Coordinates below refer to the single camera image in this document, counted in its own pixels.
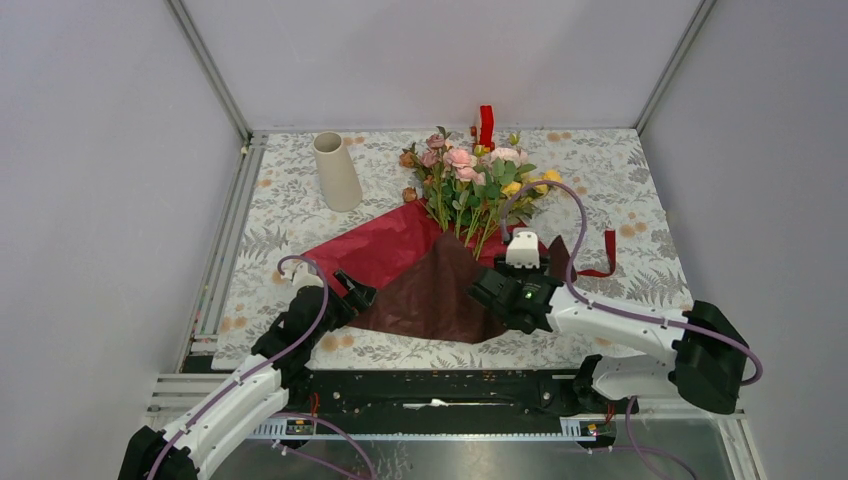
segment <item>red ribbon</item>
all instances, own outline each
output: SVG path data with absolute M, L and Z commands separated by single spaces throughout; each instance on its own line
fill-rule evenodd
M 615 273 L 615 230 L 607 230 L 604 232 L 604 244 L 607 249 L 607 261 L 609 261 L 610 271 L 609 273 L 599 272 L 597 270 L 588 269 L 588 270 L 580 270 L 577 272 L 578 275 L 585 275 L 587 277 L 598 277 L 598 278 L 606 278 Z

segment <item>beige vase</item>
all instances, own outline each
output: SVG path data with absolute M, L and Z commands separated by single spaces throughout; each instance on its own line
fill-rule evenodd
M 362 201 L 362 186 L 353 160 L 338 133 L 324 132 L 312 141 L 321 192 L 331 210 L 353 210 Z

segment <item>white plastic casing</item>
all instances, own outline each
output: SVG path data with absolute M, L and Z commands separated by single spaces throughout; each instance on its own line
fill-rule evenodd
M 516 228 L 506 247 L 506 264 L 516 268 L 539 268 L 539 236 L 529 228 Z
M 209 394 L 204 401 L 188 413 L 165 427 L 165 438 L 170 439 L 179 430 L 185 430 L 185 424 L 197 414 L 210 398 L 214 397 L 226 385 L 240 379 L 247 370 L 259 365 L 266 359 L 261 355 L 251 355 L 233 372 L 230 377 Z M 282 410 L 288 403 L 288 390 L 280 387 L 280 372 L 270 365 L 259 370 L 250 378 L 227 393 L 191 429 L 183 434 L 174 445 L 177 449 L 188 447 L 189 458 L 199 469 L 197 478 L 207 480 L 232 451 L 250 435 L 259 424 L 274 413 Z
M 610 400 L 633 395 L 677 396 L 677 387 L 668 380 L 674 364 L 649 355 L 635 357 L 604 357 L 595 366 L 592 387 Z
M 651 307 L 612 300 L 600 295 L 579 291 L 592 302 L 632 313 L 651 315 L 668 320 L 688 323 L 679 309 L 658 310 Z M 677 352 L 671 343 L 683 338 L 680 328 L 665 328 L 647 322 L 625 318 L 619 315 L 592 308 L 577 299 L 565 287 L 557 288 L 551 298 L 551 313 L 547 315 L 548 324 L 554 333 L 577 332 L 600 337 L 613 343 L 626 345 L 660 360 L 668 365 L 674 364 Z

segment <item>pink flower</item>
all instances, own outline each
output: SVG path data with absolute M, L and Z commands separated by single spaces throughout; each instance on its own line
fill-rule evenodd
M 445 163 L 455 168 L 473 167 L 477 158 L 461 148 L 452 148 L 445 154 Z
M 492 150 L 491 156 L 493 159 L 502 159 L 504 162 L 515 162 L 516 165 L 521 164 L 521 155 L 519 155 L 518 150 L 513 148 L 496 148 Z
M 434 133 L 427 139 L 427 146 L 430 148 L 442 148 L 445 146 L 445 139 L 438 133 Z
M 433 165 L 439 162 L 439 155 L 432 150 L 427 150 L 423 155 L 418 159 L 421 162 L 421 165 L 424 165 L 427 168 L 432 168 Z
M 476 180 L 479 173 L 475 172 L 473 168 L 464 165 L 458 167 L 456 169 L 456 178 L 459 179 L 460 182 L 470 182 L 471 180 Z

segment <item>floral tablecloth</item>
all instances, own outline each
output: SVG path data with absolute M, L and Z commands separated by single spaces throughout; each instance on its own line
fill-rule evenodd
M 402 203 L 401 190 L 417 186 L 398 155 L 431 132 L 343 134 L 362 183 L 363 201 L 337 213 L 327 208 L 312 157 L 312 133 L 270 136 L 259 173 L 235 271 L 224 308 L 212 367 L 233 369 L 250 346 L 294 297 L 292 285 L 276 271 L 277 261 L 302 253 Z M 581 277 L 578 286 L 611 298 L 661 307 L 685 307 L 692 298 L 677 258 L 665 211 L 657 198 L 639 137 L 634 130 L 522 131 L 521 146 L 540 171 L 560 172 L 586 205 L 587 241 L 578 268 L 606 271 L 605 229 L 617 230 L 618 265 L 610 278 Z M 496 132 L 507 145 L 508 132 Z M 457 132 L 457 146 L 470 138 Z M 538 202 L 541 212 L 528 223 L 549 244 L 562 234 L 573 245 L 579 228 L 574 201 L 562 192 Z M 586 355 L 636 352 L 581 334 L 506 334 L 468 345 L 342 328 L 315 347 L 311 368 L 574 368 Z

